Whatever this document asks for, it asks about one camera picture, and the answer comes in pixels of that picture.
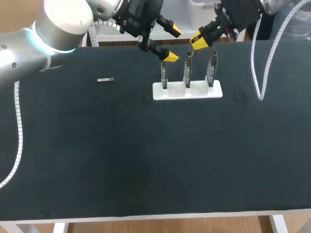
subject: table leg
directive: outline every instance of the table leg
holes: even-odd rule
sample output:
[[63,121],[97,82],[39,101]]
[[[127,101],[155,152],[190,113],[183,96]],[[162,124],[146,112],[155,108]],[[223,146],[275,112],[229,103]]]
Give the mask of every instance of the table leg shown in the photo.
[[55,223],[53,233],[67,233],[69,223]]
[[303,225],[298,233],[310,233],[311,232],[311,218]]
[[274,233],[288,233],[283,215],[270,215],[269,217]]
[[31,224],[10,224],[2,223],[1,226],[8,233],[39,233],[34,225]]

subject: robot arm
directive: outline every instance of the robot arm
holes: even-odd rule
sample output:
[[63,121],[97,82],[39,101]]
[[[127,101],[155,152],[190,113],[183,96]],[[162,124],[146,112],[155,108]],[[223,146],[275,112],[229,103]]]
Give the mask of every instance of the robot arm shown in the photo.
[[293,0],[221,0],[215,4],[216,19],[201,27],[190,40],[193,48],[199,50],[211,46],[223,34],[236,39],[239,32],[260,19],[266,12],[275,14],[279,9]]
[[142,50],[150,50],[160,60],[176,61],[169,49],[149,39],[156,22],[172,35],[181,35],[174,22],[160,14],[162,5],[163,0],[44,0],[30,28],[0,34],[0,88],[61,66],[79,46],[93,17],[115,19],[123,31],[141,36]]

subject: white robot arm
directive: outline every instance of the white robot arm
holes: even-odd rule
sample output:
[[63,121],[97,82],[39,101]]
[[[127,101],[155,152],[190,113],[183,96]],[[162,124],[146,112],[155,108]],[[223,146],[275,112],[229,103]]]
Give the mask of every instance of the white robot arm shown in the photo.
[[93,17],[113,18],[123,31],[141,36],[139,48],[161,60],[178,57],[149,39],[157,22],[178,37],[174,22],[161,14],[163,0],[44,0],[33,25],[18,32],[0,34],[0,89],[33,72],[61,66],[79,46]]

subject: white shelf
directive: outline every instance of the white shelf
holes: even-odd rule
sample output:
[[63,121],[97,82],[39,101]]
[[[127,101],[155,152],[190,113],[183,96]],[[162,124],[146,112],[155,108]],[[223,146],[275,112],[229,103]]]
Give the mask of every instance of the white shelf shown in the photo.
[[[214,10],[211,9],[210,14],[215,15]],[[198,31],[198,29],[193,29],[189,15],[187,11],[186,0],[164,0],[163,8],[161,14],[168,19],[175,22],[177,27],[182,32],[182,35],[178,39],[190,39]],[[138,41],[138,38],[125,33],[120,34],[118,31],[114,30],[109,26],[99,26],[97,29],[97,38],[99,42],[111,42],[111,41]],[[163,28],[156,24],[151,32],[150,38],[152,40],[173,40],[176,39],[174,36],[170,35]]]

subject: black fabric surface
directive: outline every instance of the black fabric surface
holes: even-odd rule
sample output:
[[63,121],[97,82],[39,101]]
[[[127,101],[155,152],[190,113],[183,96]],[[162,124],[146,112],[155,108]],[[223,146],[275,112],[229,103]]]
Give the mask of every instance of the black fabric surface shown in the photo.
[[[258,42],[261,82],[271,42]],[[169,80],[182,80],[188,46]],[[311,43],[282,43],[258,101],[250,43],[216,44],[214,100],[154,101],[160,62],[137,48],[78,49],[20,82],[24,151],[0,220],[311,208]],[[204,50],[193,79],[204,78]],[[97,78],[114,77],[111,84]],[[0,92],[0,180],[17,152],[13,88]]]

